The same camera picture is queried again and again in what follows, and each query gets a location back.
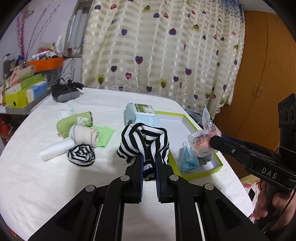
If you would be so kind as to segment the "grey black VR headset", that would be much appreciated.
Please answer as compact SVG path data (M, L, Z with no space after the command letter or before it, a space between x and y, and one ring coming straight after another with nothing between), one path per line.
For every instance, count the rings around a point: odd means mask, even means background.
M72 99L76 99L80 96L80 90L84 88L84 85L73 80L64 80L63 78L51 86L51 94L56 102L67 102Z

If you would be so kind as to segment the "small black white striped sock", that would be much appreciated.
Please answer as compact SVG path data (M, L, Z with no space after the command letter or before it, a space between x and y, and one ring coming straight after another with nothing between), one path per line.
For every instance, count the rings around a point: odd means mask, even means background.
M95 152L90 145L76 145L68 150L67 158L79 167L88 167L95 161Z

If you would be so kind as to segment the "large black white striped sock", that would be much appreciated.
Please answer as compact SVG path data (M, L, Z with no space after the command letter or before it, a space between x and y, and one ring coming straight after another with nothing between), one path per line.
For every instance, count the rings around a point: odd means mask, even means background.
M156 178L156 156L160 154L161 161L169 163L170 143L167 130L145 125L131 123L121 133L121 143L117 155L125 159L128 165L135 162L141 154L144 158L143 177L145 181Z

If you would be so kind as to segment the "beige rolled towel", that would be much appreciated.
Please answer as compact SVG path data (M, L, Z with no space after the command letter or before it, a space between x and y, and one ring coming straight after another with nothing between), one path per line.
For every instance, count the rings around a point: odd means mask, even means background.
M26 78L33 76L35 73L35 67L33 65L21 69L20 66L17 66L11 76L9 77L9 82L20 82Z

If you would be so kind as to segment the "blue wet wipes pack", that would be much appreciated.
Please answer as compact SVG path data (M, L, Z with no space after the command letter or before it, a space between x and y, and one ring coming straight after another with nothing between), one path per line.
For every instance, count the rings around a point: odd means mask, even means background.
M160 127L159 117L151 105L128 103L124 111L125 125L143 123L152 127Z

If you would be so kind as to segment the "dark grey clothing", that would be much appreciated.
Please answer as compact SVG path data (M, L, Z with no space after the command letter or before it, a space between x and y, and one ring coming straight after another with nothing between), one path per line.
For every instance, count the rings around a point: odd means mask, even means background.
M199 127L203 128L201 114L187 108L185 109L185 112L198 124Z

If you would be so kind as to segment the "white cloth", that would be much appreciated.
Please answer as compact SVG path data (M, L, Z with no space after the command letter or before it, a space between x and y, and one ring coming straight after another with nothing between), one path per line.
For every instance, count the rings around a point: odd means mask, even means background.
M75 146L75 142L72 139L63 140L61 142L55 143L41 151L39 151L38 155L41 157L43 161L47 161L56 156L59 156L65 152L67 152L70 148Z

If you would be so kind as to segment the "cream striped rolled sock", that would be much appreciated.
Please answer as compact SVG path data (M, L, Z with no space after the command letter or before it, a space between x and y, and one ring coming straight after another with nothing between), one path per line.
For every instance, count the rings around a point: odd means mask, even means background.
M73 125L69 137L78 145L85 144L95 148L99 139L99 132L86 126Z

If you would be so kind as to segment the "clear bag with orange item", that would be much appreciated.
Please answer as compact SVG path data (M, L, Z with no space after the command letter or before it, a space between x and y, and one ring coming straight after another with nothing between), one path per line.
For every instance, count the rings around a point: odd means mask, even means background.
M210 146L210 138L213 136L222 136L221 131L210 119L210 114L205 107L202 114L203 129L188 135L188 142L194 154L202 158L204 156L216 153L217 150Z

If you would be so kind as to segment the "green storage box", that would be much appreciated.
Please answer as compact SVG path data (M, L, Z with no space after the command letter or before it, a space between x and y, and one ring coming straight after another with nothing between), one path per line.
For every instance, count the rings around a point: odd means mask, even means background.
M26 90L34 84L43 81L42 74L31 76L5 91L5 101L8 108L24 108L28 105Z

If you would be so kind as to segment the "flat light green cloth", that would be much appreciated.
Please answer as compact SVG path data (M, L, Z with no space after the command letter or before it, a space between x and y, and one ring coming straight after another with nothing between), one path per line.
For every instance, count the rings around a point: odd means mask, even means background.
M95 147L105 148L109 143L112 135L114 134L114 129L107 126L92 126L91 128L97 130L97 139Z

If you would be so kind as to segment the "white crumpled tissue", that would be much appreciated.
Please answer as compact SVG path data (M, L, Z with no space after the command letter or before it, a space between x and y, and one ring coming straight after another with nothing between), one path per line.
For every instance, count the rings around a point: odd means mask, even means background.
M76 111L74 109L74 107L72 107L71 105L67 106L66 108L62 109L59 111L58 113L58 119L61 120L63 118L67 118L70 117L72 115L76 114Z

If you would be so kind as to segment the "striped cardboard tray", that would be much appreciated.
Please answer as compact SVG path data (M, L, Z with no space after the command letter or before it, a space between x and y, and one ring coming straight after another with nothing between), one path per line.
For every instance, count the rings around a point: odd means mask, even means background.
M44 92L42 95L37 97L34 101L23 108L5 107L6 114L28 115L33 111L35 107L42 103L51 94L51 92L52 90L48 89L46 92Z

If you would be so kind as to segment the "wooden wardrobe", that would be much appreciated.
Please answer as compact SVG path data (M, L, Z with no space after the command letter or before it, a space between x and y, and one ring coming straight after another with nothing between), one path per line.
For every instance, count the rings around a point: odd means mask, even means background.
M295 40L279 16L245 12L245 43L232 103L215 115L222 134L276 149L278 103L295 92Z

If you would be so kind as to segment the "blue tissue pack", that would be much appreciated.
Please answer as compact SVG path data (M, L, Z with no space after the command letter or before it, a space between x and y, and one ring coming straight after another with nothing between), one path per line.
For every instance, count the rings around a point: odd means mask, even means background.
M33 102L37 97L41 96L48 90L47 81L40 81L26 90L26 99L28 103Z

